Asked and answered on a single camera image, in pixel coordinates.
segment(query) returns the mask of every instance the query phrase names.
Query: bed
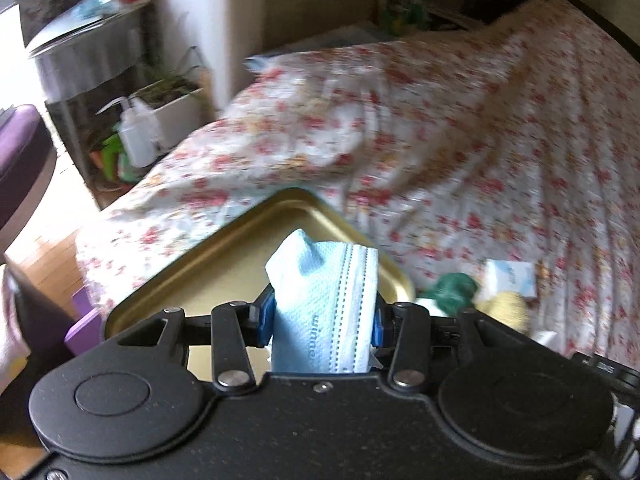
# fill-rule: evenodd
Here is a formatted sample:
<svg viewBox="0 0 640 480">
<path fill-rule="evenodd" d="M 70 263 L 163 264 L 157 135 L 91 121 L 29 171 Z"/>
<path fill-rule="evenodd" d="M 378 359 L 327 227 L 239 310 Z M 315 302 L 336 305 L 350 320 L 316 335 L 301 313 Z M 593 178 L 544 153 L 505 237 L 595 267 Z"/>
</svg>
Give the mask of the bed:
<svg viewBox="0 0 640 480">
<path fill-rule="evenodd" d="M 533 329 L 640 368 L 640 65 L 567 0 L 475 32 L 277 57 L 78 235 L 104 314 L 283 187 L 312 190 L 418 288 L 538 263 Z"/>
</svg>

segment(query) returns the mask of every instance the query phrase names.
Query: gold tray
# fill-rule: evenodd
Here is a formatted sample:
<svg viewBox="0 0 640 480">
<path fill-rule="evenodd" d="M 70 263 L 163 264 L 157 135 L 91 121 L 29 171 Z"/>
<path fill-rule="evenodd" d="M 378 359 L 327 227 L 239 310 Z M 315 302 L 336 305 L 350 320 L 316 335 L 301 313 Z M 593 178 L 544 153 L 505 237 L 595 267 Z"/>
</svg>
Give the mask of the gold tray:
<svg viewBox="0 0 640 480">
<path fill-rule="evenodd" d="M 212 234 L 120 303 L 105 322 L 105 338 L 169 306 L 182 307 L 187 316 L 202 316 L 228 301 L 254 301 L 269 283 L 264 270 L 268 259 L 299 228 L 318 242 L 373 246 L 318 197 L 300 188 L 282 190 Z M 378 291 L 387 303 L 415 299 L 411 280 L 382 252 Z M 268 352 L 255 348 L 248 352 L 259 380 L 269 369 Z M 210 381 L 210 349 L 190 347 L 188 369 Z"/>
</svg>

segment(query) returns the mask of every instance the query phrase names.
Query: yellow sponge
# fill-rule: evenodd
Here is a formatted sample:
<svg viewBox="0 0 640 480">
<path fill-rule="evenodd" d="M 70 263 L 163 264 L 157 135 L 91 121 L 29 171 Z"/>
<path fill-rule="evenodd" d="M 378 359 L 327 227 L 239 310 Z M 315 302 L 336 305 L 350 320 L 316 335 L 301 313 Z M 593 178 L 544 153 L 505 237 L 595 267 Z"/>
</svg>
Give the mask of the yellow sponge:
<svg viewBox="0 0 640 480">
<path fill-rule="evenodd" d="M 529 330 L 527 303 L 517 292 L 498 292 L 490 300 L 478 303 L 476 309 L 521 334 Z"/>
</svg>

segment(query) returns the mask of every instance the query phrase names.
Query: planter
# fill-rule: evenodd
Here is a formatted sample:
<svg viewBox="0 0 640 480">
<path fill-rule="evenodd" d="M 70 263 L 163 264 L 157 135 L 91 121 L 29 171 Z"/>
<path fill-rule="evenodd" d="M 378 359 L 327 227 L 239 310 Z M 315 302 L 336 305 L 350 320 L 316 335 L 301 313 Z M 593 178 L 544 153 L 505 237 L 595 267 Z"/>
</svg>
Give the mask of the planter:
<svg viewBox="0 0 640 480">
<path fill-rule="evenodd" d="M 136 115 L 148 128 L 150 138 L 158 143 L 163 153 L 167 153 L 204 124 L 203 102 L 206 97 L 204 90 L 198 88 L 153 108 L 144 100 L 144 96 L 154 92 L 162 83 L 159 81 L 146 86 L 131 97 Z"/>
</svg>

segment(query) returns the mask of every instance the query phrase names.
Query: wooden floor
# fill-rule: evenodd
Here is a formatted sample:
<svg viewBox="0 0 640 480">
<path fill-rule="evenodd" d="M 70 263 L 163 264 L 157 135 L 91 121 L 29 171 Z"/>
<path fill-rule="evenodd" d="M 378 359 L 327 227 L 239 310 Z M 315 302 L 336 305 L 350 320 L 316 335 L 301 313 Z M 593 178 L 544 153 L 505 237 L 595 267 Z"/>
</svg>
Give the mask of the wooden floor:
<svg viewBox="0 0 640 480">
<path fill-rule="evenodd" d="M 94 199 L 63 152 L 38 209 L 6 252 L 42 292 L 75 317 L 71 296 L 82 287 L 76 233 L 97 213 Z M 17 478 L 43 453 L 33 435 L 0 438 L 0 471 Z"/>
</svg>

